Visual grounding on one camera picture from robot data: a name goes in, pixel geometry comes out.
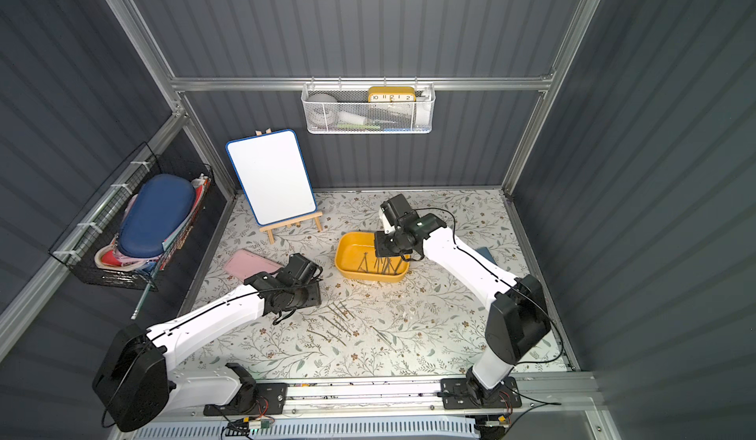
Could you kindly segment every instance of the metal bar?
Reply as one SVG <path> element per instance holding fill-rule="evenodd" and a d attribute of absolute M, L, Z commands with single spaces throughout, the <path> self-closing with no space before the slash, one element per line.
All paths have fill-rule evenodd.
<path fill-rule="evenodd" d="M 110 6 L 110 10 L 115 14 L 118 23 L 123 31 L 126 32 L 128 39 L 137 50 L 137 54 L 145 63 L 152 79 L 155 80 L 163 98 L 176 110 L 181 106 L 178 94 L 175 93 L 170 84 L 170 78 L 174 77 L 168 60 L 163 52 L 157 46 L 155 37 L 152 36 L 150 29 L 146 26 L 146 21 L 136 7 L 134 0 L 105 0 Z"/>
<path fill-rule="evenodd" d="M 614 419 L 607 409 L 586 409 L 585 416 L 588 418 L 588 426 L 595 440 L 621 440 Z"/>
<path fill-rule="evenodd" d="M 535 141 L 538 139 L 538 135 L 543 129 L 543 124 L 546 122 L 549 112 L 559 95 L 565 77 L 572 66 L 572 62 L 578 53 L 588 26 L 593 19 L 593 14 L 598 9 L 600 2 L 601 0 L 580 0 L 578 2 L 578 7 L 565 33 L 565 38 L 562 40 L 560 52 L 554 60 L 552 85 L 536 104 L 533 114 L 525 126 L 523 136 L 517 145 L 510 167 L 506 170 L 502 187 L 504 188 L 504 192 L 509 196 L 513 194 L 517 180 L 519 180 L 520 175 L 523 173 L 525 162 L 528 161 L 528 157 L 530 157 L 530 153 L 533 151 Z"/>
<path fill-rule="evenodd" d="M 194 111 L 194 107 L 184 95 L 182 95 L 182 104 L 186 107 L 186 111 L 191 117 L 191 119 L 184 125 L 184 133 L 186 133 L 189 140 L 194 144 L 194 149 L 200 155 L 203 162 L 206 162 L 213 167 L 215 183 L 218 185 L 219 189 L 221 189 L 226 200 L 234 199 L 236 195 L 236 184 L 228 173 L 226 165 L 218 154 L 213 142 L 210 140 L 207 131 L 202 126 L 199 116 Z"/>
<path fill-rule="evenodd" d="M 547 91 L 552 79 L 547 77 L 480 77 L 480 78 L 202 78 L 177 77 L 171 80 L 176 91 L 301 91 L 306 83 L 340 87 L 369 87 L 388 82 L 392 85 L 422 86 L 433 84 L 437 91 Z"/>
<path fill-rule="evenodd" d="M 139 298 L 139 302 L 137 303 L 137 306 L 134 307 L 134 313 L 132 314 L 132 320 L 137 320 L 137 315 L 139 315 L 139 311 L 141 311 L 142 305 L 145 304 L 146 301 L 146 295 L 150 293 L 150 289 L 152 289 L 152 283 L 148 282 L 145 286 L 145 290 L 142 291 L 142 295 Z"/>
<path fill-rule="evenodd" d="M 194 125 L 189 125 L 184 130 L 194 145 L 196 151 L 200 154 L 203 162 L 210 164 L 215 172 L 215 182 L 221 188 L 226 199 L 233 196 L 233 181 L 228 176 L 223 162 L 218 153 L 215 151 L 212 142 L 207 137 L 207 132 L 203 128 L 199 119 L 197 119 L 194 110 L 187 106 L 188 102 L 185 97 L 177 93 L 171 81 L 175 77 L 168 60 L 157 45 L 155 37 L 152 35 L 145 19 L 139 12 L 134 0 L 106 0 L 110 10 L 118 19 L 123 30 L 126 32 L 128 39 L 139 53 L 142 62 L 145 63 L 147 71 L 150 72 L 152 79 L 160 89 L 160 93 L 165 101 L 173 110 L 189 110 Z"/>
<path fill-rule="evenodd" d="M 545 406 L 539 410 L 601 410 L 604 398 L 590 372 L 514 373 L 520 392 L 543 401 L 559 401 L 562 405 Z M 283 414 L 285 418 L 432 416 L 500 414 L 501 409 L 444 410 L 443 401 L 435 396 L 444 378 L 464 375 L 415 377 L 355 377 L 326 379 L 263 379 L 289 385 Z M 515 412 L 523 412 L 529 401 Z M 202 420 L 197 407 L 188 407 L 161 414 L 156 421 Z"/>
<path fill-rule="evenodd" d="M 500 186 L 417 186 L 387 188 L 314 188 L 312 192 L 420 192 L 424 190 L 501 190 Z"/>
<path fill-rule="evenodd" d="M 150 148 L 156 153 L 163 152 L 182 129 L 186 118 L 184 113 L 174 113 L 171 115 L 149 141 Z M 140 151 L 134 158 L 135 162 L 129 164 L 116 178 L 115 182 L 127 181 L 142 166 L 137 161 L 145 161 L 150 155 L 151 152 L 147 148 Z M 91 221 L 97 214 L 102 212 L 108 201 L 120 189 L 108 187 L 103 196 L 87 212 L 82 220 Z M 59 249 L 65 250 L 75 246 L 85 231 L 86 227 L 74 227 Z M 21 338 L 21 335 L 24 334 L 24 331 L 26 331 L 37 314 L 42 311 L 44 305 L 50 300 L 52 294 L 55 293 L 68 275 L 69 271 L 67 267 L 55 258 L 48 258 L 32 279 L 26 283 L 21 292 L 16 295 L 15 299 L 5 308 L 5 311 L 0 314 L 0 360 L 5 358 L 5 355 L 11 350 L 16 341 Z"/>
<path fill-rule="evenodd" d="M 176 315 L 176 317 L 181 317 L 182 315 L 191 312 L 191 308 L 194 305 L 194 301 L 196 300 L 196 295 L 200 292 L 200 287 L 202 287 L 202 283 L 205 280 L 207 270 L 210 268 L 210 263 L 213 262 L 215 250 L 218 248 L 219 243 L 221 243 L 221 238 L 223 237 L 223 232 L 226 229 L 228 219 L 232 217 L 233 206 L 236 204 L 236 198 L 237 196 L 234 196 L 233 199 L 226 202 L 226 207 L 223 208 L 223 213 L 221 214 L 220 220 L 218 220 L 218 225 L 215 227 L 213 236 L 210 238 L 210 243 L 207 245 L 207 249 L 205 250 L 205 255 L 202 257 L 200 266 L 197 268 L 196 274 L 194 275 L 194 280 L 192 281 L 191 286 L 189 286 L 189 290 L 184 297 L 184 302 L 182 303 L 181 308 L 178 310 L 178 315 Z"/>
<path fill-rule="evenodd" d="M 515 203 L 512 200 L 507 199 L 505 196 L 502 196 L 502 198 L 504 199 L 504 208 L 506 208 L 506 213 L 510 218 L 512 230 L 514 230 L 515 237 L 517 238 L 517 243 L 519 243 L 520 249 L 523 251 L 524 262 L 526 265 L 528 265 L 530 274 L 535 276 L 543 284 L 543 294 L 546 297 L 546 309 L 553 318 L 553 321 L 556 323 L 556 328 L 557 330 L 559 330 L 560 335 L 562 336 L 562 343 L 564 344 L 567 359 L 569 360 L 572 369 L 580 370 L 580 363 L 578 362 L 577 357 L 575 357 L 574 355 L 574 350 L 572 349 L 572 345 L 567 338 L 565 328 L 562 325 L 562 320 L 560 319 L 559 313 L 556 311 L 554 300 L 551 297 L 551 293 L 549 292 L 549 286 L 546 283 L 546 280 L 543 279 L 541 267 L 538 265 L 538 260 L 535 258 L 533 247 L 530 246 L 530 240 L 528 239 L 528 235 L 524 231 L 523 221 L 519 218 L 519 214 L 517 213 L 517 209 L 515 208 Z"/>

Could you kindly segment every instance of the black cable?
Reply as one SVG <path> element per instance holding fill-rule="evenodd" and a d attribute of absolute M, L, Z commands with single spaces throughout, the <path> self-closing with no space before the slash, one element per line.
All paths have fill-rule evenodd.
<path fill-rule="evenodd" d="M 522 394 L 522 393 L 521 393 L 520 391 L 516 391 L 515 389 L 512 389 L 512 388 L 510 388 L 510 387 L 507 387 L 507 388 L 508 388 L 508 389 L 509 389 L 509 390 L 510 390 L 511 392 L 514 392 L 514 393 L 515 393 L 516 395 L 518 395 L 518 396 L 520 396 L 520 397 L 524 397 L 524 398 L 526 398 L 526 399 L 529 399 L 530 401 L 534 401 L 534 402 L 541 402 L 542 404 L 545 404 L 545 405 L 562 405 L 562 403 L 561 403 L 561 402 L 546 402 L 546 401 L 541 401 L 541 400 L 539 400 L 539 399 L 534 399 L 533 397 L 527 397 L 526 395 Z"/>
<path fill-rule="evenodd" d="M 425 259 L 425 255 L 420 256 L 418 259 L 405 258 L 404 256 L 406 256 L 404 253 L 402 253 L 401 255 L 399 255 L 399 257 L 405 263 L 409 263 L 410 261 L 419 262 L 419 261 L 422 261 L 423 259 Z"/>
<path fill-rule="evenodd" d="M 273 325 L 278 325 L 279 323 L 285 321 L 286 319 L 288 319 L 289 317 L 291 317 L 292 315 L 294 315 L 294 312 L 296 312 L 296 308 L 294 308 L 294 310 L 292 310 L 288 314 L 284 315 L 283 317 L 279 316 L 278 318 L 276 318 L 276 320 L 273 321 L 272 324 Z"/>
<path fill-rule="evenodd" d="M 520 420 L 520 419 L 522 419 L 522 417 L 523 417 L 523 416 L 524 416 L 525 414 L 527 414 L 527 413 L 528 413 L 528 412 L 530 412 L 531 410 L 537 409 L 538 407 L 543 407 L 544 405 L 549 405 L 549 404 L 550 404 L 550 403 L 548 403 L 548 402 L 547 402 L 546 404 L 541 404 L 541 405 L 534 405 L 533 407 L 531 407 L 531 408 L 527 409 L 527 410 L 526 410 L 525 412 L 523 412 L 522 414 L 520 414 L 519 416 L 517 416 L 517 418 L 516 418 L 516 419 L 515 419 L 515 420 L 514 420 L 514 421 L 513 421 L 513 422 L 512 422 L 511 424 L 510 424 L 509 428 L 508 428 L 508 429 L 506 429 L 506 433 L 505 433 L 505 434 L 504 434 L 503 436 L 506 436 L 506 435 L 507 435 L 507 434 L 508 434 L 509 432 L 511 432 L 511 431 L 512 431 L 512 427 L 514 427 L 514 426 L 515 426 L 515 424 L 517 423 L 517 421 L 518 421 L 518 420 Z"/>
<path fill-rule="evenodd" d="M 479 261 L 479 260 L 478 260 L 478 259 L 477 259 L 477 258 L 476 258 L 475 256 L 473 256 L 473 255 L 469 254 L 469 253 L 468 253 L 467 251 L 465 251 L 464 249 L 461 249 L 461 248 L 460 248 L 460 247 L 459 247 L 459 246 L 457 245 L 457 218 L 456 218 L 456 217 L 454 217 L 454 214 L 453 214 L 453 213 L 452 213 L 452 212 L 451 212 L 450 210 L 447 210 L 446 208 L 440 208 L 440 207 L 424 207 L 424 208 L 416 208 L 415 210 L 440 210 L 440 211 L 442 211 L 442 212 L 446 212 L 446 213 L 448 213 L 448 214 L 449 214 L 449 215 L 451 216 L 451 221 L 452 221 L 452 226 L 451 226 L 451 240 L 452 240 L 452 241 L 454 242 L 454 247 L 455 247 L 456 249 L 458 249 L 459 251 L 463 252 L 464 254 L 468 255 L 468 256 L 469 256 L 470 258 L 472 258 L 472 259 L 473 259 L 473 260 L 474 260 L 474 261 L 475 261 L 476 263 L 478 263 L 478 264 L 479 264 L 479 265 L 480 265 L 480 266 L 481 266 L 481 267 L 482 267 L 483 269 L 485 269 L 485 270 L 486 270 L 486 271 L 488 272 L 488 274 L 489 274 L 489 275 L 492 275 L 493 277 L 495 277 L 497 281 L 499 281 L 499 282 L 502 282 L 502 283 L 504 283 L 504 284 L 508 285 L 508 286 L 510 287 L 510 289 L 511 289 L 511 290 L 513 290 L 513 291 L 514 291 L 514 292 L 516 292 L 517 294 L 520 294 L 520 295 L 521 295 L 522 297 L 524 297 L 524 298 L 526 298 L 526 299 L 527 299 L 528 301 L 530 301 L 530 303 L 532 303 L 533 305 L 535 305 L 536 307 L 538 307 L 538 310 L 540 310 L 541 312 L 543 312 L 543 314 L 544 314 L 544 315 L 546 315 L 546 318 L 548 318 L 548 319 L 549 319 L 549 322 L 551 322 L 551 328 L 553 328 L 554 332 L 555 332 L 555 333 L 556 333 L 557 335 L 559 335 L 559 337 L 560 337 L 560 352 L 559 352 L 559 354 L 558 354 L 558 355 L 557 355 L 557 356 L 556 356 L 555 358 L 553 358 L 553 359 L 551 359 L 551 360 L 545 360 L 545 361 L 522 361 L 522 362 L 520 362 L 520 363 L 516 363 L 516 364 L 515 364 L 515 366 L 517 366 L 518 364 L 525 364 L 525 363 L 533 363 L 533 364 L 543 364 L 543 363 L 551 363 L 552 361 L 556 361 L 556 360 L 558 360 L 558 359 L 562 358 L 562 354 L 563 354 L 563 353 L 564 353 L 564 351 L 565 351 L 565 348 L 564 348 L 564 346 L 565 346 L 565 344 L 564 344 L 564 338 L 562 337 L 562 332 L 560 332 L 560 331 L 559 331 L 559 329 L 557 329 L 557 328 L 556 328 L 556 323 L 554 322 L 554 319 L 553 319 L 553 318 L 551 318 L 551 316 L 550 316 L 550 315 L 549 315 L 549 313 L 548 313 L 548 312 L 546 311 L 546 309 L 544 309 L 544 308 L 543 308 L 543 307 L 541 307 L 540 305 L 536 304 L 536 303 L 534 302 L 534 300 L 533 300 L 533 299 L 531 299 L 531 298 L 527 297 L 527 296 L 526 296 L 525 294 L 523 294 L 522 292 L 520 292 L 519 290 L 517 290 L 517 289 L 515 288 L 515 286 L 513 286 L 512 284 L 509 284 L 509 283 L 507 283 L 507 282 L 506 282 L 505 280 L 501 280 L 501 279 L 499 279 L 499 277 L 498 277 L 498 276 L 497 276 L 497 275 L 496 275 L 496 274 L 495 274 L 495 273 L 494 273 L 493 271 L 491 271 L 490 269 L 488 269 L 488 268 L 487 268 L 487 267 L 486 267 L 486 266 L 485 266 L 485 265 L 484 265 L 483 263 L 481 263 L 481 262 L 480 262 L 480 261 Z"/>
<path fill-rule="evenodd" d="M 320 276 L 322 274 L 323 274 L 323 268 L 321 267 L 321 272 L 318 274 L 318 276 Z M 321 282 L 321 280 L 317 279 L 317 280 L 314 280 L 314 281 L 312 281 L 310 283 L 303 284 L 301 286 L 294 286 L 294 287 L 309 287 L 309 286 L 313 286 L 314 284 L 318 284 L 320 282 Z M 110 396 L 109 401 L 105 405 L 105 408 L 103 409 L 103 412 L 102 412 L 102 416 L 100 417 L 100 426 L 102 428 L 104 428 L 104 429 L 109 429 L 110 427 L 116 425 L 115 421 L 113 421 L 113 423 L 111 423 L 110 425 L 105 425 L 105 416 L 107 415 L 107 409 L 113 403 L 113 399 L 116 398 L 116 395 L 118 394 L 118 390 L 121 388 L 121 386 L 123 386 L 123 382 L 126 381 L 126 378 L 127 378 L 128 374 L 132 371 L 132 369 L 133 369 L 134 365 L 136 364 L 137 360 L 139 359 L 139 357 L 142 356 L 145 353 L 147 347 L 149 346 L 149 342 L 155 342 L 155 340 L 159 339 L 161 336 L 165 335 L 167 332 L 171 332 L 172 330 L 176 330 L 181 325 L 184 325 L 185 323 L 189 323 L 189 322 L 193 321 L 194 319 L 196 319 L 200 315 L 204 315 L 204 314 L 212 311 L 214 308 L 220 307 L 222 305 L 226 305 L 226 304 L 228 304 L 228 303 L 230 303 L 232 301 L 241 299 L 242 297 L 247 297 L 248 295 L 260 294 L 260 293 L 269 293 L 269 292 L 280 291 L 280 290 L 283 290 L 283 289 L 278 289 L 278 288 L 277 289 L 263 289 L 263 290 L 255 291 L 254 293 L 241 294 L 241 295 L 239 295 L 237 297 L 233 297 L 232 299 L 229 299 L 227 301 L 223 301 L 222 303 L 218 303 L 216 305 L 213 305 L 213 307 L 207 309 L 204 312 L 198 313 L 194 317 L 190 317 L 190 318 L 188 318 L 187 320 L 185 320 L 183 322 L 177 323 L 174 327 L 169 328 L 165 332 L 158 333 L 155 338 L 153 338 L 152 340 L 149 340 L 148 342 L 146 342 L 145 346 L 142 348 L 141 351 L 139 351 L 139 353 L 136 355 L 136 357 L 134 358 L 134 360 L 132 361 L 132 363 L 128 366 L 128 369 L 126 370 L 126 374 L 123 375 L 123 378 L 121 378 L 121 382 L 118 383 L 118 386 L 116 387 L 116 390 L 113 391 L 113 395 Z M 289 313 L 286 317 L 284 317 L 283 319 L 281 319 L 279 322 L 285 320 L 288 317 L 291 317 L 291 315 L 293 315 L 293 313 L 295 311 L 292 311 L 291 313 Z"/>
<path fill-rule="evenodd" d="M 248 439 L 252 440 L 252 437 L 249 436 L 250 430 L 249 429 L 241 429 L 238 425 L 236 425 L 235 422 L 233 422 L 231 419 L 229 419 L 226 414 L 223 414 L 223 411 L 220 407 L 218 407 L 215 404 L 208 404 L 209 406 L 212 406 L 215 410 L 218 411 L 218 414 L 221 414 L 224 419 L 226 419 L 226 422 L 228 422 L 228 425 L 221 429 L 221 438 L 223 438 L 223 431 L 226 429 L 233 430 L 236 433 L 240 433 L 247 437 Z"/>
<path fill-rule="evenodd" d="M 134 360 L 132 361 L 132 363 L 128 365 L 128 369 L 126 370 L 126 374 L 123 375 L 123 378 L 121 378 L 121 382 L 118 383 L 118 386 L 116 387 L 116 390 L 113 391 L 113 395 L 110 396 L 109 401 L 105 405 L 105 408 L 102 410 L 102 416 L 100 417 L 100 426 L 103 429 L 109 429 L 110 427 L 116 425 L 116 421 L 115 420 L 113 420 L 113 423 L 111 423 L 110 425 L 105 425 L 105 416 L 107 415 L 107 409 L 113 403 L 113 399 L 116 398 L 116 394 L 118 394 L 118 390 L 121 388 L 121 386 L 123 386 L 123 382 L 126 381 L 126 377 L 132 371 L 132 368 L 134 367 L 134 365 L 137 364 L 137 360 L 139 359 L 139 357 L 142 356 L 145 353 L 145 351 L 146 351 L 146 349 L 147 349 L 148 346 L 149 346 L 149 340 L 148 340 L 148 342 L 145 343 L 145 346 L 142 347 L 142 350 L 139 351 L 139 353 L 136 355 L 136 357 L 134 358 Z"/>

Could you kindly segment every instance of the blue case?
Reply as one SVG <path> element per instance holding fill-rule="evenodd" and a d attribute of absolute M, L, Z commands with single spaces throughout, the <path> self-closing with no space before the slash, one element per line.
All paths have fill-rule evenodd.
<path fill-rule="evenodd" d="M 194 205 L 194 188 L 186 179 L 159 174 L 139 191 L 121 223 L 118 250 L 132 258 L 154 258 L 163 241 L 187 218 Z"/>

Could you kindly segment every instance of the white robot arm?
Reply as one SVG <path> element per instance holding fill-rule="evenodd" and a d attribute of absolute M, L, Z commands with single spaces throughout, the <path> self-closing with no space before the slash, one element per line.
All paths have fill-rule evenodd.
<path fill-rule="evenodd" d="M 402 194 L 381 204 L 383 232 L 376 232 L 376 256 L 416 252 L 457 277 L 488 310 L 483 356 L 467 373 L 470 397 L 482 404 L 518 360 L 550 330 L 541 283 L 519 278 L 489 262 L 454 235 L 433 214 L 420 217 Z"/>
<path fill-rule="evenodd" d="M 240 365 L 194 372 L 175 368 L 206 343 L 262 315 L 278 314 L 277 323 L 298 308 L 319 305 L 322 271 L 297 253 L 274 274 L 258 273 L 193 312 L 146 330 L 135 324 L 124 328 L 100 365 L 94 392 L 122 432 L 181 407 L 209 406 L 210 415 L 249 411 L 260 396 L 255 379 Z"/>
<path fill-rule="evenodd" d="M 376 232 L 376 256 L 408 258 L 414 252 L 427 256 L 455 275 L 487 308 L 487 346 L 467 372 L 469 397 L 485 404 L 524 353 L 550 330 L 541 284 L 533 276 L 520 279 L 489 262 L 436 215 L 420 217 L 402 194 L 381 204 L 381 221 L 384 230 Z M 277 273 L 254 275 L 189 314 L 147 330 L 126 327 L 116 335 L 92 383 L 95 393 L 123 432 L 181 407 L 205 405 L 206 415 L 249 412 L 259 392 L 255 379 L 240 365 L 193 373 L 175 368 L 201 346 L 262 315 L 290 315 L 320 304 L 322 271 L 297 253 Z M 285 398 L 285 391 L 276 397 Z"/>

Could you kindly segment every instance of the white container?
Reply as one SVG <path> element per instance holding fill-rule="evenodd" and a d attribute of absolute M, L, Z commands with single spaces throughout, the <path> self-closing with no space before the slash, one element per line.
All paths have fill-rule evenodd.
<path fill-rule="evenodd" d="M 316 134 L 429 133 L 433 84 L 416 85 L 417 102 L 367 102 L 369 85 L 309 82 L 302 88 L 307 130 Z"/>

